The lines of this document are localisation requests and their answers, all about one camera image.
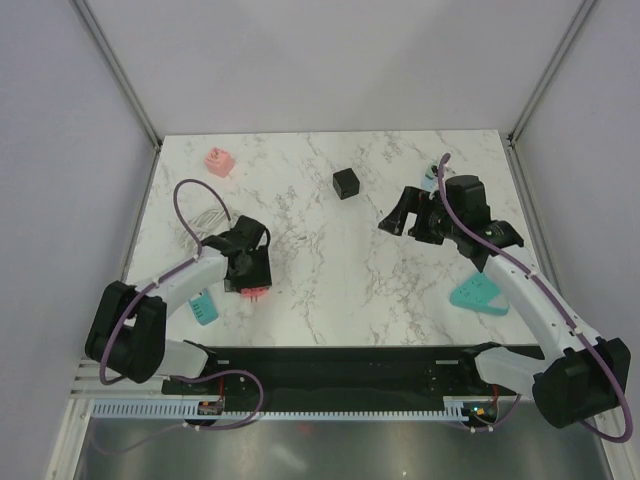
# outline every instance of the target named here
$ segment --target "white marble surface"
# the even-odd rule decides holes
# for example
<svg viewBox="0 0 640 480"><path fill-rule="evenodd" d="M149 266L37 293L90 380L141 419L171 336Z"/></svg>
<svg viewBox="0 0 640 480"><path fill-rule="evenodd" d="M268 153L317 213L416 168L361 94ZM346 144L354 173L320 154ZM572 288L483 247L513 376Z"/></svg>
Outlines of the white marble surface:
<svg viewBox="0 0 640 480"><path fill-rule="evenodd" d="M214 146L235 159L227 178L205 168ZM534 343L513 308L494 317L449 303L451 291L474 272L452 242L431 246L376 228L402 188L419 186L428 163L445 152L457 173L480 177L494 218L511 222L531 248L495 131L169 136L128 281L193 253L171 200L175 184L193 177L213 186L235 215L270 228L274 285L256 303L212 286L220 318L201 326L185 305L168 321L171 339L235 346ZM332 173L347 167L360 179L360 194L339 200ZM196 223L219 209L197 185L183 187L180 204Z"/></svg>

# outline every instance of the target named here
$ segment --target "green object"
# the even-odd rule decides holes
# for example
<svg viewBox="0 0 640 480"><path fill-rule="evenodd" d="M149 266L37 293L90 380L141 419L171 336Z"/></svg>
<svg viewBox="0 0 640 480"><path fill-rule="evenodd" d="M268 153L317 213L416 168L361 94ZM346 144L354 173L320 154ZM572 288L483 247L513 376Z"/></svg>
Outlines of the green object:
<svg viewBox="0 0 640 480"><path fill-rule="evenodd" d="M209 295L209 290L206 288L197 297L189 300L189 305L193 316L196 317L200 325L208 325L218 318L218 310L216 310L213 300L211 300L211 295Z"/></svg>
<svg viewBox="0 0 640 480"><path fill-rule="evenodd" d="M451 305L491 315L506 315L509 302L498 286L484 273L476 273L449 297Z"/></svg>

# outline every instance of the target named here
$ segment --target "table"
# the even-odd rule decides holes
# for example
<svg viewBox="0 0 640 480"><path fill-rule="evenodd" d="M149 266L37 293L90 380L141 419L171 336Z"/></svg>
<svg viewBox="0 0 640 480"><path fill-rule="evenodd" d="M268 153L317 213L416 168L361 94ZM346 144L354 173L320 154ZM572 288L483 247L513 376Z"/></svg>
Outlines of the table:
<svg viewBox="0 0 640 480"><path fill-rule="evenodd" d="M227 178L204 165L214 146L235 161ZM480 177L493 218L511 222L531 250L496 131L168 136L127 281L150 277L194 253L172 206L174 186L191 177L215 188L234 216L245 214L269 227L273 287L252 303L224 293L221 283L213 285L220 318L201 326L184 305L167 322L172 340L211 346L535 343L513 308L496 317L449 303L452 290L474 272L453 242L427 245L377 229L403 187L420 186L429 163L445 152L451 152L456 173ZM340 200L332 174L348 167L360 179L360 193ZM179 200L191 224L219 210L198 185L183 187ZM218 231L224 229L222 224Z"/></svg>

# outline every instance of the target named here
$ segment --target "teal triangular object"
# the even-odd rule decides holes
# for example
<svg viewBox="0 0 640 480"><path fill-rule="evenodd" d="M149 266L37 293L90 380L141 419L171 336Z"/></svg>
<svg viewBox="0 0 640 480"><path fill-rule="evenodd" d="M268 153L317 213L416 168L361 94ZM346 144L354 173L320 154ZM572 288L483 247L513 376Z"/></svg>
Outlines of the teal triangular object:
<svg viewBox="0 0 640 480"><path fill-rule="evenodd" d="M506 315L509 302L498 286L484 273L476 273L449 297L451 305L491 315Z"/></svg>

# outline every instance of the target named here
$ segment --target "gray wall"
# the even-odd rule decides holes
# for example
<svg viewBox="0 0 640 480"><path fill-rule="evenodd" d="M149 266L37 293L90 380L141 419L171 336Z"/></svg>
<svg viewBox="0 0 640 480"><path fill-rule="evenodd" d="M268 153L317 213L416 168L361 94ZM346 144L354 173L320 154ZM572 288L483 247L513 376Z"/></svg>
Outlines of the gray wall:
<svg viewBox="0 0 640 480"><path fill-rule="evenodd" d="M640 3L600 2L519 151L574 308L631 348L640 412ZM635 435L636 451L640 436Z"/></svg>
<svg viewBox="0 0 640 480"><path fill-rule="evenodd" d="M89 0L160 134L510 131L581 0Z"/></svg>
<svg viewBox="0 0 640 480"><path fill-rule="evenodd" d="M0 5L0 470L42 478L153 159L65 0Z"/></svg>

